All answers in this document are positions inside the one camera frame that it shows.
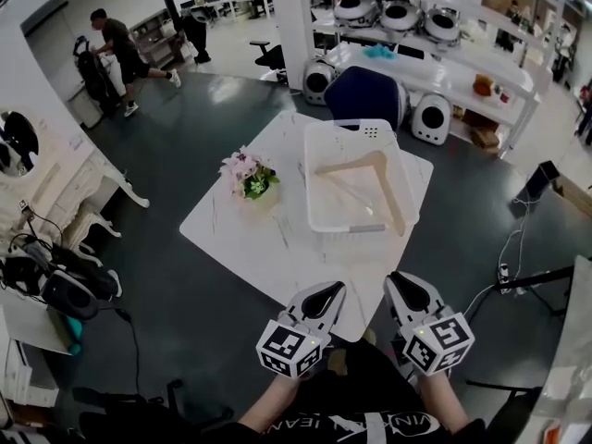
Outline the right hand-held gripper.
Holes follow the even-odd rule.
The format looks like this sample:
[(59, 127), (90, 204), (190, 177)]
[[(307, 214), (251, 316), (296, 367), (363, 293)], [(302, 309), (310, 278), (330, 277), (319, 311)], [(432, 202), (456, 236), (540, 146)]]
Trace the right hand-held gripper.
[(475, 342), (463, 313), (443, 305), (439, 292), (425, 280), (393, 271), (383, 283), (392, 318), (401, 327), (401, 364), (424, 376), (459, 364)]

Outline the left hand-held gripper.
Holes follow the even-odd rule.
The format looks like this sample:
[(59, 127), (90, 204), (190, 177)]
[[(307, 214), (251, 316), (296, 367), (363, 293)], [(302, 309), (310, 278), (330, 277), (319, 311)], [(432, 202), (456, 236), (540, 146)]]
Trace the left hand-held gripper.
[(342, 281), (325, 281), (300, 291), (292, 300), (295, 310), (282, 311), (267, 323), (256, 344), (260, 364), (287, 378), (311, 372), (331, 341), (329, 332), (338, 321), (344, 298)]

